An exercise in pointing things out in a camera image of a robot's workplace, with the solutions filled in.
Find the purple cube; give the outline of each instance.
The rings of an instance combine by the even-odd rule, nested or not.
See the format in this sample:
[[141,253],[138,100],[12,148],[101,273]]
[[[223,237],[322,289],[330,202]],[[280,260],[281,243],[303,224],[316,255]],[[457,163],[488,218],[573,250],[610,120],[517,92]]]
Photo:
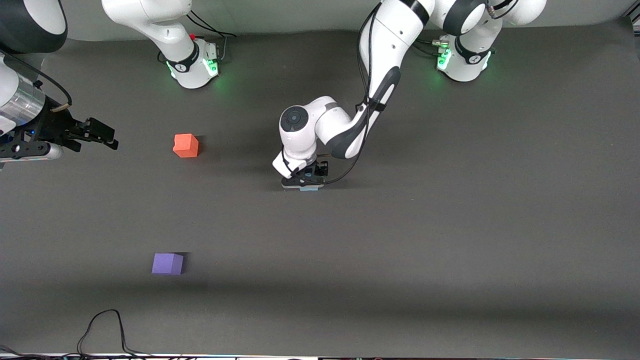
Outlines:
[[151,274],[159,274],[159,275],[182,274],[182,255],[156,254],[156,256],[154,256],[154,267],[151,269]]

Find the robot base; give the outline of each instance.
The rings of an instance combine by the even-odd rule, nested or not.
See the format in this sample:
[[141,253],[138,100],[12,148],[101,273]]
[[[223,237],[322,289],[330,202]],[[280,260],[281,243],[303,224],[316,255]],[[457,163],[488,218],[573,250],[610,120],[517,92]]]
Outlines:
[[200,52],[198,60],[191,66],[188,72],[178,72],[169,63],[167,66],[171,76],[178,81],[183,88],[197,89],[205,86],[211,79],[219,74],[218,48],[216,44],[210,44],[202,39],[196,39]]
[[[314,161],[296,175],[297,177],[294,176],[290,179],[283,177],[282,187],[285,189],[300,189],[301,192],[317,191],[324,186],[323,184],[318,185],[317,183],[323,183],[324,179],[329,175],[329,163],[327,161],[322,161],[321,163]],[[316,184],[308,184],[299,178],[308,179]]]
[[[448,40],[449,43],[453,45],[456,41],[456,37],[452,35],[444,35],[440,37],[440,40]],[[487,61],[489,60],[489,57],[491,57],[491,53],[485,56],[477,64],[470,65],[467,64],[465,58],[458,54],[456,48],[452,45],[450,45],[450,48],[446,49],[445,52],[438,57],[436,69],[444,72],[452,80],[462,83],[475,80],[480,76],[480,73],[486,69]]]

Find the gray wall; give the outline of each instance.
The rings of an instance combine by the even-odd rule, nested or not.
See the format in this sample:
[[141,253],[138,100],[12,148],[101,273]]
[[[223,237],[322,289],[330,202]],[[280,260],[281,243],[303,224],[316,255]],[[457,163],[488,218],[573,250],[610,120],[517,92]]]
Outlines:
[[[236,33],[298,33],[357,30],[378,0],[195,0],[193,9],[209,24]],[[613,20],[634,0],[548,0],[531,26],[588,25]],[[76,40],[132,40],[144,36],[109,20],[100,0],[62,0],[69,37]],[[202,30],[182,19],[187,30]]]

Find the dark gray tabletop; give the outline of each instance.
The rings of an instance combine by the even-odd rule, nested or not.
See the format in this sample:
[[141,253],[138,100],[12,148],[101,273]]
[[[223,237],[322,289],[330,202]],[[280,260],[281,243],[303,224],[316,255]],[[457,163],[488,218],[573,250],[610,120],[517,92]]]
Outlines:
[[[285,192],[278,117],[321,95],[353,113],[355,40],[232,39],[195,91],[151,41],[48,57],[73,114],[113,126],[120,149],[0,173],[0,343],[71,351],[115,307],[148,352],[640,357],[630,24],[506,29],[466,84],[411,50],[354,171]],[[204,153],[178,158],[176,133]],[[152,276],[156,252],[188,252],[186,273]],[[115,319],[86,345],[118,352]]]

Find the orange cube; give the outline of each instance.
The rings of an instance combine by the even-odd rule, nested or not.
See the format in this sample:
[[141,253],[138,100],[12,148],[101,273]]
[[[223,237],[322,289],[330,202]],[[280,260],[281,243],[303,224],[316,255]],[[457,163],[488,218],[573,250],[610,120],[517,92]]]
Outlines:
[[195,158],[198,156],[198,139],[193,134],[177,134],[173,139],[173,152],[181,158]]

